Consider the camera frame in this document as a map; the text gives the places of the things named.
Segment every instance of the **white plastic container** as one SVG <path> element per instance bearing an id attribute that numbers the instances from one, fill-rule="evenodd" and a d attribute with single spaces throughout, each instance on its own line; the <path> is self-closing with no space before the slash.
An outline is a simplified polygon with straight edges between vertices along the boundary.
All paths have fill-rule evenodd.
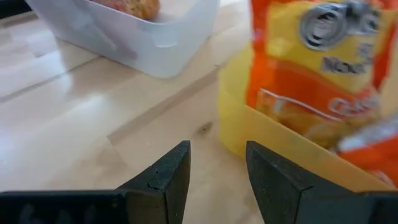
<path id="1" fill-rule="evenodd" d="M 87 0 L 26 0 L 60 39 L 159 78 L 179 74 L 211 34 L 220 0 L 160 0 L 145 21 Z"/>

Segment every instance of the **light wood surface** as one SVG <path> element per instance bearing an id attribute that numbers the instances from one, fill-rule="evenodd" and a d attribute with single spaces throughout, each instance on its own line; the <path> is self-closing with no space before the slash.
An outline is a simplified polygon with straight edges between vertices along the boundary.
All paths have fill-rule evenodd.
<path id="1" fill-rule="evenodd" d="M 217 140 L 217 71 L 249 40 L 248 12 L 221 0 L 171 80 L 57 40 L 33 14 L 0 21 L 0 190 L 112 189 L 189 139 L 184 223 L 262 223 L 244 161 Z"/>

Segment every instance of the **yellow container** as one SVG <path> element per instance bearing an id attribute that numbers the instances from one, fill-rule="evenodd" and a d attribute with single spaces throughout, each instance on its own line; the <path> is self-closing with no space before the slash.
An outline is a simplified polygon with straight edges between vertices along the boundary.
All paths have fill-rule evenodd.
<path id="1" fill-rule="evenodd" d="M 254 140 L 303 168 L 355 192 L 391 190 L 379 179 L 245 105 L 252 51 L 246 46 L 220 71 L 220 138 L 235 154 L 244 156 Z"/>

